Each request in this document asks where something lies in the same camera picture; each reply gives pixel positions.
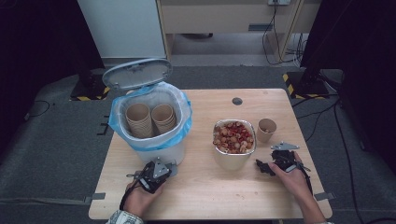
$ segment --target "open lid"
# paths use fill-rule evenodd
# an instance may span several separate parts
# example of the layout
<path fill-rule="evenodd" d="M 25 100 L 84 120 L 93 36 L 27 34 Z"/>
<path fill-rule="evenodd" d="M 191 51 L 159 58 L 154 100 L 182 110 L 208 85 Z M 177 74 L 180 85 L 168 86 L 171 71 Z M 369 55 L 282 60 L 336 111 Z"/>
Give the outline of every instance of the open lid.
<path fill-rule="evenodd" d="M 111 90 L 128 91 L 166 80 L 172 64 L 165 59 L 145 59 L 117 65 L 103 74 L 102 80 Z"/>

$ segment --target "bucket of nuts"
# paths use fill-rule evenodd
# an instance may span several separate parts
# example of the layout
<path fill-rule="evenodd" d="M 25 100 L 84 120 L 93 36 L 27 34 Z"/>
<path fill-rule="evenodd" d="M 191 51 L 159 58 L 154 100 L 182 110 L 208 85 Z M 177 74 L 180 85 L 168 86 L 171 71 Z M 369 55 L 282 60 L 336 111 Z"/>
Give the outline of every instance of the bucket of nuts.
<path fill-rule="evenodd" d="M 256 149 L 253 126 L 241 119 L 223 119 L 213 129 L 216 163 L 226 169 L 241 169 Z"/>

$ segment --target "white wall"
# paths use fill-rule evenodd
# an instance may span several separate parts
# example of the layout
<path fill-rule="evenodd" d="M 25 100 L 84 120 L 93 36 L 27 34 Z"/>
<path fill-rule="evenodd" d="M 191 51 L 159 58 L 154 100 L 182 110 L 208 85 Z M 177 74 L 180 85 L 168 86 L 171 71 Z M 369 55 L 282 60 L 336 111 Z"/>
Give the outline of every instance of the white wall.
<path fill-rule="evenodd" d="M 103 59 L 165 58 L 155 0 L 78 0 Z"/>

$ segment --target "patterned sleeve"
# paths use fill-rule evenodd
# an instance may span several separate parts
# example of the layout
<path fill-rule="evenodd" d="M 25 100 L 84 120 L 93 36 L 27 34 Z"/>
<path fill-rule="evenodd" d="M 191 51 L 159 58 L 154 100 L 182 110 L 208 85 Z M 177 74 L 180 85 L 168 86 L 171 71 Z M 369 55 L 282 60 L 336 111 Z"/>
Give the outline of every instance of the patterned sleeve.
<path fill-rule="evenodd" d="M 143 224 L 143 220 L 133 214 L 117 210 L 106 224 Z"/>

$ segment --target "human hand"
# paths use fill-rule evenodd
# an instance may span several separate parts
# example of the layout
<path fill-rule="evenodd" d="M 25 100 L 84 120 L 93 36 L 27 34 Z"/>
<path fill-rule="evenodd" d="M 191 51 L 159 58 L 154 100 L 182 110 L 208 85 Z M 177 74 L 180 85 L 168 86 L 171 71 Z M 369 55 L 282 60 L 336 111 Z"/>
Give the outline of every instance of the human hand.
<path fill-rule="evenodd" d="M 294 151 L 295 160 L 301 162 L 300 156 Z M 280 178 L 286 189 L 295 197 L 306 197 L 311 195 L 306 184 L 305 176 L 300 169 L 294 169 L 288 173 L 284 172 L 273 162 L 268 163 L 271 170 Z"/>
<path fill-rule="evenodd" d="M 133 184 L 134 182 L 128 184 L 126 190 L 128 190 Z M 123 210 L 135 216 L 142 217 L 151 203 L 163 193 L 163 187 L 164 184 L 160 185 L 155 193 L 151 194 L 143 190 L 140 183 L 136 183 L 135 189 L 132 190 L 125 200 Z"/>

